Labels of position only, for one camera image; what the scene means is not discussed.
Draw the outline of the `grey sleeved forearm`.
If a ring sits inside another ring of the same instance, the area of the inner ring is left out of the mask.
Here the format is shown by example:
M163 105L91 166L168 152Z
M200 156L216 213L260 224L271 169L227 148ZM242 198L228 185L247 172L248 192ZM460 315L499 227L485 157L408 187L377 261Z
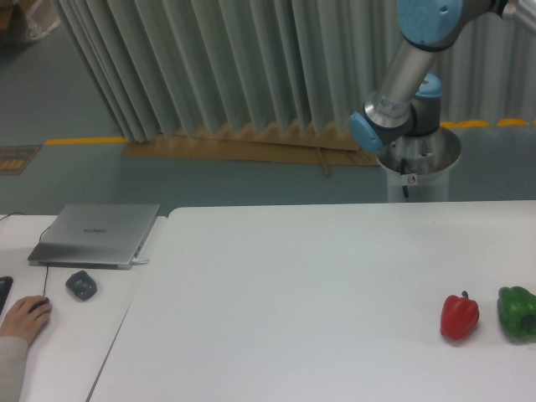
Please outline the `grey sleeved forearm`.
M19 401L27 354L27 341L18 337L1 337L1 401Z

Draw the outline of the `person's bare hand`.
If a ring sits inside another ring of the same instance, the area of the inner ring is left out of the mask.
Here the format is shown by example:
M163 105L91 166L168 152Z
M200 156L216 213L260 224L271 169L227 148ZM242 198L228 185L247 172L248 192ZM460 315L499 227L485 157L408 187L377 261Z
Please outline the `person's bare hand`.
M16 301L8 310L1 324L1 337L18 337L31 345L49 323L53 310L39 317L28 314L28 309L45 296L26 296Z

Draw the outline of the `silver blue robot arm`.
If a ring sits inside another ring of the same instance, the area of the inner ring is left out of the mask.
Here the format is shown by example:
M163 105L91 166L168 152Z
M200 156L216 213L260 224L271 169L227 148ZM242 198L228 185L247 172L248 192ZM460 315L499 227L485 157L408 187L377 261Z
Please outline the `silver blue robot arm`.
M369 95L363 111L349 118L350 133L361 148L380 152L402 136L422 137L439 129L441 82L430 68L465 26L485 13L535 30L534 1L397 2L404 41L382 85Z

